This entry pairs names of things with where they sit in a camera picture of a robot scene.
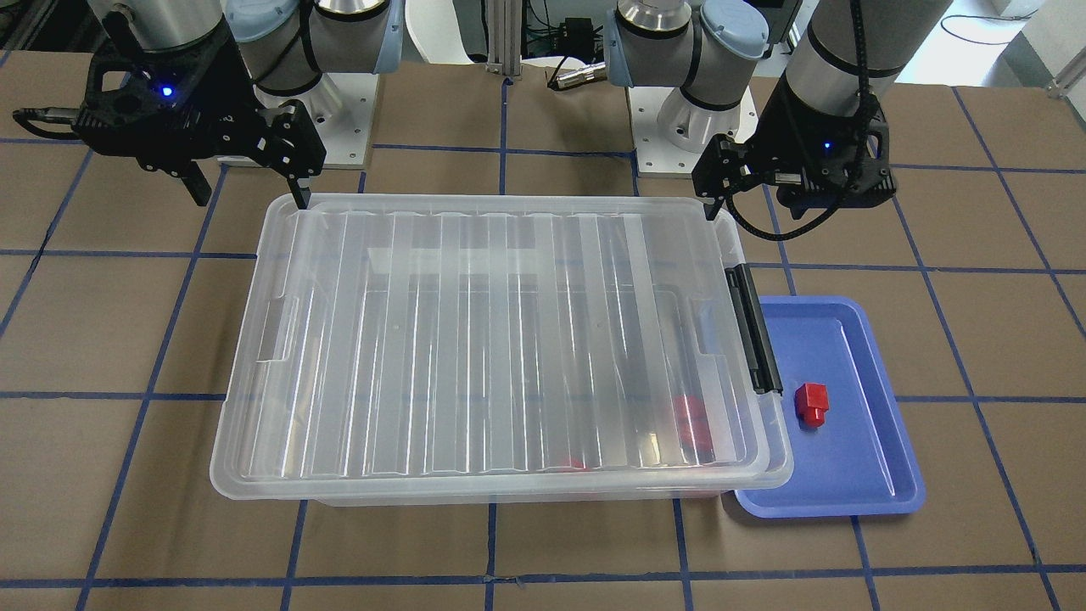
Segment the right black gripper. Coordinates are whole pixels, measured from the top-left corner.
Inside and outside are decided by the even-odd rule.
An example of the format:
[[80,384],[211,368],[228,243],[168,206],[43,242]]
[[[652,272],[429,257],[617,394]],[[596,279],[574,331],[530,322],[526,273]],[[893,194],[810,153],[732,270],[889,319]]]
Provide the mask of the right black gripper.
[[298,211],[310,209],[326,148],[296,100],[260,103],[232,31],[218,22],[193,42],[141,48],[128,22],[108,22],[71,129],[98,154],[176,173],[197,206],[213,187],[195,162],[245,156],[287,178]]

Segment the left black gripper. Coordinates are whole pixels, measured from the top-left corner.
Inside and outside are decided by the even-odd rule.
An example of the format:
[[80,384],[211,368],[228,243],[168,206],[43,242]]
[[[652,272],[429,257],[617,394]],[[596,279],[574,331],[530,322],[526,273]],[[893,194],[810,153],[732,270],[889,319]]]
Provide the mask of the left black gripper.
[[879,98],[855,93],[853,101],[860,107],[828,115],[779,82],[744,143],[714,136],[691,171],[695,194],[710,199],[707,221],[736,194],[761,186],[776,188],[776,201],[795,220],[807,211],[869,209],[896,196]]

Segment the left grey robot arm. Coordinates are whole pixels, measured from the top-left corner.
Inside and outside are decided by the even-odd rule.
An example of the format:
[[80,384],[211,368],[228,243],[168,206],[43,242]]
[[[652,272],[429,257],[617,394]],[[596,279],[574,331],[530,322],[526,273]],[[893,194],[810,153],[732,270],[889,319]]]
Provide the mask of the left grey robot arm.
[[838,211],[895,196],[881,97],[948,8],[946,1],[820,1],[776,80],[755,131],[737,142],[689,114],[738,109],[770,27],[745,1],[619,1],[602,27],[614,86],[675,90],[679,147],[698,154],[696,198],[753,236],[784,241]]

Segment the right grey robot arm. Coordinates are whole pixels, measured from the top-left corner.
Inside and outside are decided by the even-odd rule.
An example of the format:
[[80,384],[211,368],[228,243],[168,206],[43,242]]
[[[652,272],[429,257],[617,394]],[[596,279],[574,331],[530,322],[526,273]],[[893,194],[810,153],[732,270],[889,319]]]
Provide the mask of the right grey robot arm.
[[326,74],[397,69],[403,1],[93,1],[94,52],[70,135],[212,189],[199,161],[243,156],[285,178],[299,209],[327,150],[302,96]]

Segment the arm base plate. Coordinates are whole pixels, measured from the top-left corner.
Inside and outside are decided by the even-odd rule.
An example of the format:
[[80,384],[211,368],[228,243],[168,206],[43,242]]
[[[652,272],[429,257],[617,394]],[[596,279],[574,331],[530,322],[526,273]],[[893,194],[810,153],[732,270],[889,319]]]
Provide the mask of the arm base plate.
[[285,92],[303,102],[326,148],[326,169],[363,169],[372,131],[379,76],[369,73],[277,71],[264,86],[252,86],[261,107],[278,109]]
[[689,177],[714,136],[744,143],[758,115],[750,89],[725,111],[700,109],[675,87],[627,89],[637,170],[644,177]]

